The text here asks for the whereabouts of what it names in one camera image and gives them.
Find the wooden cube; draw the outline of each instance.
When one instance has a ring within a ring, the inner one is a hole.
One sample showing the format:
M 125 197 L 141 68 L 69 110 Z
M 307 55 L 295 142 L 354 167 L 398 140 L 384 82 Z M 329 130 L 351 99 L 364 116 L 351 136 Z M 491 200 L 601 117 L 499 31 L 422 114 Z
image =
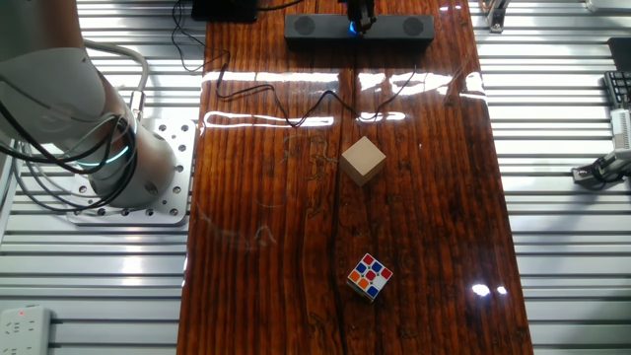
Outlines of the wooden cube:
M 339 162 L 340 168 L 360 186 L 380 172 L 385 164 L 386 155 L 367 137 L 342 153 Z

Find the orange sticker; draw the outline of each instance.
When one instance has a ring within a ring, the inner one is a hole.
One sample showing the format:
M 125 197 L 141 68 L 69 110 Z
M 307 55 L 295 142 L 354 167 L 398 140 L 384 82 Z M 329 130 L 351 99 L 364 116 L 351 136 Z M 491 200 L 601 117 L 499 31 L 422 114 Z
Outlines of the orange sticker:
M 366 290 L 366 289 L 368 288 L 368 285 L 370 285 L 370 284 L 368 283 L 368 280 L 367 280 L 367 279 L 364 279 L 364 278 L 363 278 L 363 279 L 361 279 L 361 280 L 359 281 L 358 285 L 359 285 L 359 287 L 361 287 L 361 288 L 363 288 L 364 290 Z
M 359 280 L 360 275 L 359 275 L 359 272 L 353 270 L 353 272 L 351 272 L 351 275 L 348 277 L 350 277 L 351 280 L 353 280 L 353 282 L 357 282 L 357 280 Z

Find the blue sticker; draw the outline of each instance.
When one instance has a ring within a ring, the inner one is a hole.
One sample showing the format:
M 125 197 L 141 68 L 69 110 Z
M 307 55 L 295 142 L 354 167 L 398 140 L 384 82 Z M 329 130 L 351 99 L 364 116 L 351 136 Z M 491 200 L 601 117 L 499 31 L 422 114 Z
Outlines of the blue sticker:
M 362 262 L 358 263 L 357 266 L 355 267 L 355 270 L 359 271 L 359 273 L 364 273 L 364 271 L 366 271 L 366 265 L 364 265 Z
M 371 265 L 371 268 L 372 268 L 373 270 L 375 270 L 375 272 L 379 272 L 379 271 L 380 271 L 381 269 L 383 269 L 384 267 L 383 267 L 380 263 L 378 263 L 378 262 L 376 262 L 376 261 L 375 261 L 375 263 L 373 263 L 373 264 Z
M 369 288 L 367 292 L 369 295 L 371 295 L 372 298 L 375 298 L 375 296 L 377 296 L 377 294 L 379 293 L 379 290 L 375 288 L 375 286 L 371 286 L 371 288 Z

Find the blue light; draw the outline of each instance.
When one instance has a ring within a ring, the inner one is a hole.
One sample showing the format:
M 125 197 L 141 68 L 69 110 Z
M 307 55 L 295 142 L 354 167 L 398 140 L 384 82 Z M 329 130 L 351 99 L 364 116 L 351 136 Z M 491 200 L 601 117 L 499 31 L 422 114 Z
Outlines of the blue light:
M 138 123 L 134 124 L 134 136 L 136 135 L 136 133 L 138 133 Z M 129 150 L 129 146 L 125 146 L 125 148 L 123 148 L 123 150 L 121 150 L 118 154 L 116 154 L 116 156 L 107 159 L 105 163 L 109 164 L 115 161 L 116 159 L 122 157 L 125 153 L 127 153 L 128 150 Z M 83 167 L 97 167 L 99 165 L 99 163 L 81 163 L 79 161 L 77 161 L 77 164 Z

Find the black device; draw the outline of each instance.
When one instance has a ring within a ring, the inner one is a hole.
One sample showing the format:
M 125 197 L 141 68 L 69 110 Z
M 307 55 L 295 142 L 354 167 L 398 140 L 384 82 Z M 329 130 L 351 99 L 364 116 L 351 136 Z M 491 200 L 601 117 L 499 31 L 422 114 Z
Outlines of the black device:
M 607 41 L 615 68 L 631 72 L 631 37 L 612 37 Z
M 253 23 L 258 17 L 258 0 L 193 0 L 195 21 Z
M 428 15 L 379 15 L 369 31 L 361 34 L 344 15 L 287 15 L 285 40 L 290 49 L 316 46 L 385 45 L 408 52 L 423 52 L 434 40 L 434 18 Z
M 604 85 L 607 88 L 612 108 L 622 108 L 625 96 L 631 97 L 631 71 L 604 73 Z

